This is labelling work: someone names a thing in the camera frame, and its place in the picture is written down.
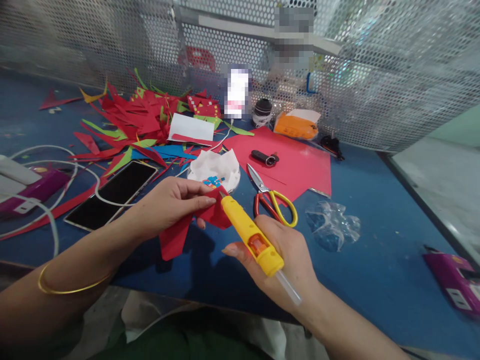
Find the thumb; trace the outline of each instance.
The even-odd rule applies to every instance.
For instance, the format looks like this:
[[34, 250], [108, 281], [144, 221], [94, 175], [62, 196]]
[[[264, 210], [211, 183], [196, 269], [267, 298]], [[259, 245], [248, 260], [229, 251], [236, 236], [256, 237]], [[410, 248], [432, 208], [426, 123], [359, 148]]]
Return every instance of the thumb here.
[[221, 252], [237, 259], [243, 267], [245, 267], [246, 271], [250, 274], [256, 284], [261, 284], [267, 277], [243, 242], [232, 242]]
[[191, 199], [181, 201], [181, 211], [183, 215], [191, 214], [198, 210], [211, 207], [216, 202], [216, 199], [208, 196], [192, 197]]

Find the yellow glue gun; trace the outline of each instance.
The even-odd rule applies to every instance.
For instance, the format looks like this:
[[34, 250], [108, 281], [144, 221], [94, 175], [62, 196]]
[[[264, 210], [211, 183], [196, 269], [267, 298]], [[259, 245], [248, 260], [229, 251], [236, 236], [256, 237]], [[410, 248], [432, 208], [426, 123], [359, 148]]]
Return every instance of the yellow glue gun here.
[[225, 211], [257, 264], [271, 278], [284, 267], [284, 260], [240, 204], [231, 196], [222, 194], [222, 197], [223, 211]]

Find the green clothing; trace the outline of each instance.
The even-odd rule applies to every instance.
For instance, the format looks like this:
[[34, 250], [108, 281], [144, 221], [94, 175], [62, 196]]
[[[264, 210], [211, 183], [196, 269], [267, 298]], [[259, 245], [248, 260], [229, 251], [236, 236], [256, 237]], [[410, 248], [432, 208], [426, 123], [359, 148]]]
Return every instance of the green clothing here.
[[[66, 341], [68, 331], [64, 331], [62, 337]], [[59, 347], [65, 349], [65, 343], [59, 340], [57, 337], [48, 350], [38, 349], [35, 358], [58, 359], [66, 355], [63, 351], [59, 356]], [[15, 352], [11, 358], [25, 359], [25, 353], [19, 355]], [[123, 323], [117, 323], [110, 333], [107, 349], [90, 358], [107, 359], [271, 360], [262, 350], [244, 341], [217, 309], [209, 307], [170, 315], [130, 343], [127, 343]]]

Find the white paper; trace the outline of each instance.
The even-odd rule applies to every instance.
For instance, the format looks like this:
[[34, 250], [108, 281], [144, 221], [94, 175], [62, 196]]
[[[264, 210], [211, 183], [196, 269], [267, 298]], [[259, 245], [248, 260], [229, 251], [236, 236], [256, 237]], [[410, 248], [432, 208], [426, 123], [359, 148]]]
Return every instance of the white paper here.
[[287, 114], [287, 116], [296, 116], [297, 118], [309, 120], [314, 124], [316, 124], [317, 121], [320, 119], [319, 112], [307, 109], [293, 109]]
[[213, 151], [201, 151], [198, 158], [190, 163], [188, 179], [201, 182], [214, 176], [225, 178], [221, 184], [229, 193], [238, 186], [240, 164], [233, 149], [223, 155]]
[[215, 124], [185, 116], [179, 113], [173, 114], [170, 124], [168, 140], [172, 140], [172, 135], [182, 135], [189, 138], [213, 141]]

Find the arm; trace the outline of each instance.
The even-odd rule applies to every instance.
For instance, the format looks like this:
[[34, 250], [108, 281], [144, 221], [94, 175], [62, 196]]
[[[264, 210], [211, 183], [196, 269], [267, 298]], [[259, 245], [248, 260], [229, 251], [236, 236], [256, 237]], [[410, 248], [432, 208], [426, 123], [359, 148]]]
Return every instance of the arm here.
[[408, 360], [393, 341], [319, 283], [301, 233], [265, 215], [255, 222], [283, 257], [283, 271], [302, 297], [300, 306], [276, 278], [263, 273], [243, 242], [229, 244], [223, 252], [237, 258], [257, 286], [309, 329], [332, 359]]
[[[160, 182], [123, 216], [79, 240], [48, 263], [43, 283], [68, 291], [86, 287], [111, 275], [91, 289], [52, 295], [38, 287], [45, 265], [0, 293], [0, 347], [38, 344], [78, 319], [103, 293], [120, 264], [143, 241], [151, 239], [183, 216], [207, 208], [215, 199], [200, 182], [169, 177]], [[203, 220], [198, 225], [205, 228]]]

